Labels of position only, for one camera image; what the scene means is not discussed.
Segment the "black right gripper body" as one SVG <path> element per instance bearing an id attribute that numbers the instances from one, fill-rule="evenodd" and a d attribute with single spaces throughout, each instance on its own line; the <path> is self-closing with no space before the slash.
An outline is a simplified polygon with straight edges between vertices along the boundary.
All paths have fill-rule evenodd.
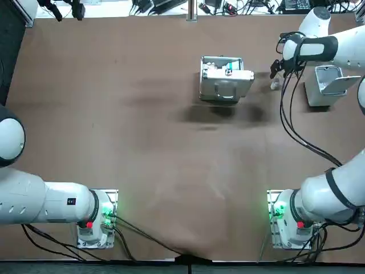
<path id="1" fill-rule="evenodd" d="M 284 71 L 301 71 L 305 68 L 304 61 L 298 61 L 295 57 L 290 59 L 282 59 L 281 67 Z"/>

